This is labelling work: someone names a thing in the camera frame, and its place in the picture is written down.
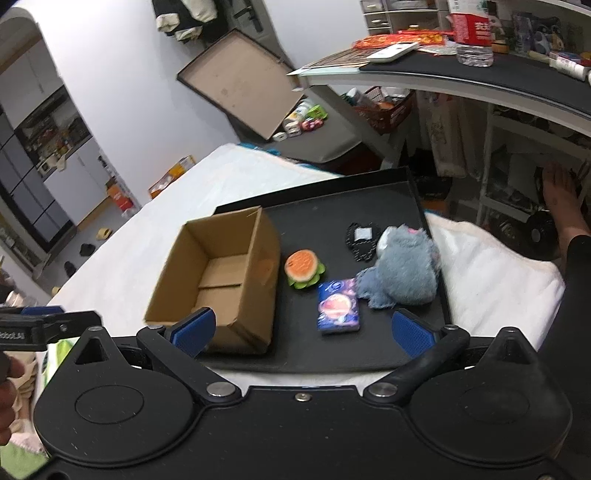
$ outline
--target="remote control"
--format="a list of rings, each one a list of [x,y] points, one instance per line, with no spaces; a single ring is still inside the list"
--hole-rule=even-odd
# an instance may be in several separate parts
[[[408,52],[416,50],[419,48],[419,46],[420,43],[418,41],[396,43],[383,50],[377,51],[374,54],[371,54],[367,59],[372,63],[389,63],[399,57],[402,57],[403,55],[406,55]]]

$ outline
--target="plush toy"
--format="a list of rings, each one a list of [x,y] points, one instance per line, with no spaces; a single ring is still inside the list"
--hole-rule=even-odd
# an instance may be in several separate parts
[[[440,269],[437,245],[424,230],[389,227],[378,243],[375,266],[357,274],[357,296],[373,309],[429,303]]]

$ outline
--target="person's hand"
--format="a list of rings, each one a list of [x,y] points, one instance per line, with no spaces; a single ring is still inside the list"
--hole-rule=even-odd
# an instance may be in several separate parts
[[[25,374],[25,366],[16,358],[10,358],[10,378],[19,378]],[[11,437],[10,424],[14,421],[12,405],[17,397],[17,389],[10,380],[0,384],[0,445],[6,445]]]

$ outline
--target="shoe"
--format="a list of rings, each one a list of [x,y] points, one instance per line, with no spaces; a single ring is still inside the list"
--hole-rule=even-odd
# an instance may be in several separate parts
[[[111,230],[110,228],[101,228],[98,233],[96,234],[96,239],[101,241],[101,240],[107,240],[113,233],[113,230]]]
[[[89,257],[95,252],[95,250],[96,247],[93,244],[82,244],[80,247],[80,256]]]
[[[68,278],[72,278],[72,275],[76,273],[76,267],[72,262],[64,263],[64,270],[66,270],[66,275],[68,275]]]

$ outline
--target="storage box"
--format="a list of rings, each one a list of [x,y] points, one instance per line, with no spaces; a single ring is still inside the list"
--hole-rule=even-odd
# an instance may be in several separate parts
[[[121,209],[122,212],[132,208],[134,203],[125,196],[121,187],[117,185],[115,179],[110,179],[106,184],[105,187],[107,189],[107,195],[113,199],[113,201],[117,204],[117,207]]]
[[[185,175],[196,164],[197,162],[195,162],[195,159],[192,155],[183,157],[178,162],[176,162],[173,167],[168,172],[166,172],[164,177],[162,177],[148,189],[148,194],[152,200],[160,195],[171,183],[177,181],[180,177]]]
[[[371,87],[365,95],[375,103],[384,102],[384,96],[381,87]],[[384,135],[396,130],[396,128],[410,115],[416,103],[416,95],[411,91],[404,99],[396,101],[394,108],[383,110],[376,106],[367,108],[365,106],[354,106],[355,111],[364,117],[369,124],[380,134]]]
[[[279,236],[260,207],[185,223],[145,315],[172,325],[210,307],[216,334],[209,352],[264,353],[271,343]]]

